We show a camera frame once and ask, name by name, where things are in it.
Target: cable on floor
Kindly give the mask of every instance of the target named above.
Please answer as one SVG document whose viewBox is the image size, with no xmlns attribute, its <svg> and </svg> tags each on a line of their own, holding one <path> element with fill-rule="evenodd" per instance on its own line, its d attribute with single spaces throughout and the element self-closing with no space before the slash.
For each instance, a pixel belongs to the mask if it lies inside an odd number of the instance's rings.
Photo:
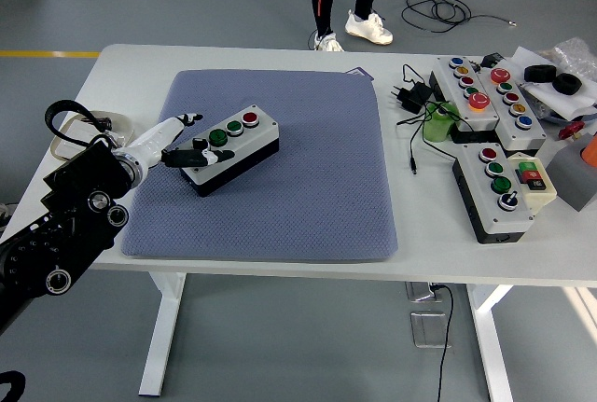
<svg viewBox="0 0 597 402">
<path fill-rule="evenodd" d="M 416 18 L 417 15 L 448 27 L 441 30 L 423 27 L 413 22 L 413 16 Z M 407 0 L 407 6 L 400 16 L 406 24 L 432 34 L 445 34 L 475 18 L 494 19 L 516 26 L 516 22 L 495 15 L 473 15 L 470 7 L 461 0 Z"/>
</svg>

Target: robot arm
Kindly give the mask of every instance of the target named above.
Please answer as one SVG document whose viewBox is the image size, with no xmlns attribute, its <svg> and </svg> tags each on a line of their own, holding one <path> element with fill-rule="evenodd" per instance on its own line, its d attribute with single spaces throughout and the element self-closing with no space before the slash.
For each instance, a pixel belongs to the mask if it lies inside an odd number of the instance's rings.
<svg viewBox="0 0 597 402">
<path fill-rule="evenodd" d="M 82 105 L 59 101 L 49 108 L 46 122 L 61 137 L 51 120 L 65 110 L 94 122 Z M 143 183 L 151 167 L 161 161 L 169 167 L 201 167 L 234 156 L 207 148 L 166 150 L 185 127 L 200 119 L 197 114 L 166 119 L 129 146 L 116 149 L 100 135 L 44 178 L 51 192 L 41 202 L 48 212 L 0 243 L 0 334 L 32 298 L 62 295 L 114 245 L 129 220 L 126 208 L 115 200 Z"/>
</svg>

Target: white sneaker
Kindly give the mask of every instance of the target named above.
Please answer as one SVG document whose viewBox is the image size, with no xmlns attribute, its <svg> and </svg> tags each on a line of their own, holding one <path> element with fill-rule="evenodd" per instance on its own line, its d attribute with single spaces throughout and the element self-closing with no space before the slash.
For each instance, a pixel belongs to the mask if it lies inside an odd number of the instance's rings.
<svg viewBox="0 0 597 402">
<path fill-rule="evenodd" d="M 371 13 L 367 20 L 357 21 L 354 13 L 349 10 L 344 29 L 348 34 L 362 36 L 376 45 L 389 45 L 394 39 L 392 33 L 383 28 L 382 19 L 377 13 Z"/>
<path fill-rule="evenodd" d="M 323 38 L 315 36 L 315 50 L 324 50 L 326 52 L 344 52 L 340 43 L 336 41 L 336 34 L 333 32 Z"/>
</svg>

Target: black rubber ring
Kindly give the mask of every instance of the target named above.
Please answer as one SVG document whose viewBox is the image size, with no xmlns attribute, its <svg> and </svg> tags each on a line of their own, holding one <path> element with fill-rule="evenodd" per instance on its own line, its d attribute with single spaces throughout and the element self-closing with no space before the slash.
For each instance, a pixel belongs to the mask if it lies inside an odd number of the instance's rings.
<svg viewBox="0 0 597 402">
<path fill-rule="evenodd" d="M 572 74 L 562 73 L 555 78 L 551 85 L 553 85 L 553 88 L 557 92 L 565 94 L 566 96 L 572 96 L 575 92 L 580 90 L 582 82 L 578 77 L 573 76 Z"/>
<path fill-rule="evenodd" d="M 548 83 L 555 78 L 556 67 L 551 64 L 536 64 L 524 69 L 525 82 Z"/>
</svg>

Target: yellow floor line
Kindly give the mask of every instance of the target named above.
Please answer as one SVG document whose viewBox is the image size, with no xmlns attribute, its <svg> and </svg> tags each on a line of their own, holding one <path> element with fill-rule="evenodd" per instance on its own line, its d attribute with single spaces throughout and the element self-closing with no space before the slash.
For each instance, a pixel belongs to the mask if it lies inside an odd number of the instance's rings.
<svg viewBox="0 0 597 402">
<path fill-rule="evenodd" d="M 0 50 L 0 57 L 97 59 L 99 52 L 65 50 Z"/>
</svg>

